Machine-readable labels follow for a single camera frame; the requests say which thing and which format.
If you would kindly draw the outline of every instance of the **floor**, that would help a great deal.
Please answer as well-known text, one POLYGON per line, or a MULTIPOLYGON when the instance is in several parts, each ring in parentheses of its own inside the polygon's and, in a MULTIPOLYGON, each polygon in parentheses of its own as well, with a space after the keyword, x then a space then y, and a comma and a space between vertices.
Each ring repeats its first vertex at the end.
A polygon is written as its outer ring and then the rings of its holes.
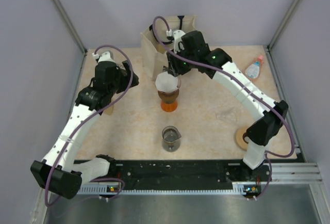
POLYGON ((48 209, 44 224, 320 224, 308 185, 271 185, 257 202, 205 195, 124 195, 108 203, 98 198, 82 202, 85 197, 61 199, 48 209))
MULTIPOLYGON (((265 55, 262 46, 223 46, 244 70, 254 57, 265 55)), ((90 83, 96 62, 90 50, 79 89, 90 83)), ((132 61, 140 84, 128 91, 115 106, 113 113, 103 114, 91 128, 76 159, 92 159, 107 154, 116 159, 236 159, 245 151, 234 142, 238 128, 251 125, 254 120, 227 89, 197 70, 181 76, 182 86, 178 109, 165 113, 153 81, 144 72, 140 48, 124 49, 132 61), (161 146, 161 132, 173 125, 182 135, 181 147, 173 152, 161 146)), ((114 52, 120 63, 122 56, 114 52)), ((255 83, 265 94, 279 100, 276 85, 267 60, 255 83)), ((290 141, 283 127, 274 138, 271 151, 286 154, 290 141)))

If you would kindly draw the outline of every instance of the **bag handle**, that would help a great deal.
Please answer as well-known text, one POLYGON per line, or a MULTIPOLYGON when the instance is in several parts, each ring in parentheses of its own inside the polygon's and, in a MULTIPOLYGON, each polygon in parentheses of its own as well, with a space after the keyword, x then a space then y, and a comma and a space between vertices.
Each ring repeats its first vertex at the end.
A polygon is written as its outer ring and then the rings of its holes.
MULTIPOLYGON (((177 17, 178 17, 179 20, 180 20, 180 26, 179 26, 179 29, 182 29, 182 24, 183 24, 183 21, 184 21, 184 17, 185 17, 185 16, 184 16, 184 15, 181 15, 181 16, 177 16, 177 17)), ((156 38, 156 36, 155 36, 154 30, 153 30, 153 25, 150 25, 150 26, 149 26, 149 30, 152 31, 155 40, 159 43, 159 41, 157 40, 157 38, 156 38)), ((167 42, 163 42, 163 41, 162 41, 162 43, 165 44, 165 45, 169 45, 169 44, 173 43, 173 41, 167 41, 167 42)))

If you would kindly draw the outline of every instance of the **beige bag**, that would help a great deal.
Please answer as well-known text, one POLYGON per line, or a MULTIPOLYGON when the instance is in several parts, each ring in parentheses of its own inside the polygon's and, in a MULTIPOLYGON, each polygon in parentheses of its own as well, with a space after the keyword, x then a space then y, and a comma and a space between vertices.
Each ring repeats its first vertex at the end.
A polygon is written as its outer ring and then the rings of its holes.
MULTIPOLYGON (((181 29, 185 33, 196 30, 194 27, 195 18, 196 15, 165 17, 172 30, 181 29)), ((173 42, 166 38, 165 23, 162 20, 157 20, 156 28, 162 41, 170 49, 173 49, 173 42)), ((163 67, 168 67, 168 60, 165 49, 154 36, 152 25, 141 33, 141 47, 144 71, 154 81, 157 75, 163 72, 163 67)))

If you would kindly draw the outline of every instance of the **robotic arm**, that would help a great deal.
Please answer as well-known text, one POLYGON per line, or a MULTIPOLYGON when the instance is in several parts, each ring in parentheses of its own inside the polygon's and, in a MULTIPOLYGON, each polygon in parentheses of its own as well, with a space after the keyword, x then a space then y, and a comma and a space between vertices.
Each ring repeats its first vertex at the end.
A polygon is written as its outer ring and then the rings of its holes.
MULTIPOLYGON (((113 55, 110 51, 103 53, 100 57, 95 56, 97 61, 95 77, 91 79, 89 86, 79 92, 69 121, 51 150, 41 162, 34 161, 30 168, 39 186, 45 188, 51 167, 65 143, 69 142, 57 163, 49 185, 50 191, 67 199, 73 198, 81 185, 106 175, 109 170, 112 159, 106 155, 98 155, 91 161, 82 164, 73 164, 90 127, 102 113, 88 120, 72 139, 69 139, 69 136, 86 118, 109 105, 115 93, 123 92, 128 86, 130 75, 134 72, 130 71, 127 61, 123 62, 124 68, 122 68, 112 58, 113 55)), ((134 74, 131 87, 138 84, 139 78, 134 74)))
POLYGON ((269 141, 277 135, 283 123, 274 112, 265 105, 258 103, 251 96, 251 93, 276 110, 284 119, 288 111, 288 104, 285 101, 276 103, 272 98, 260 91, 241 73, 232 58, 225 51, 220 48, 210 51, 200 31, 195 30, 186 34, 182 30, 174 32, 170 30, 167 32, 167 35, 169 39, 174 40, 173 51, 175 54, 194 62, 219 68, 227 74, 178 60, 171 53, 167 53, 169 62, 168 73, 178 76, 189 72, 193 68, 197 68, 201 73, 206 73, 212 80, 225 86, 250 111, 255 123, 247 129, 244 135, 244 140, 249 145, 243 162, 254 170, 263 162, 269 141), (228 75, 235 76, 244 87, 232 80, 228 75))

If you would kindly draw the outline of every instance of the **gray wall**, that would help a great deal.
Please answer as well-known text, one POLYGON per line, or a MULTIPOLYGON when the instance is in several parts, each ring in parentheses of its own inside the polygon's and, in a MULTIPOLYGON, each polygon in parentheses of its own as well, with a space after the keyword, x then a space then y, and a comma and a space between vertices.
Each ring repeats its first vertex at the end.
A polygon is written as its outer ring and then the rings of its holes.
POLYGON ((307 158, 330 193, 330 1, 303 0, 273 51, 307 158))
POLYGON ((292 0, 61 0, 86 47, 139 46, 156 15, 197 14, 213 45, 268 44, 292 0))
POLYGON ((0 0, 0 223, 28 223, 30 173, 64 127, 82 55, 50 0, 0 0))

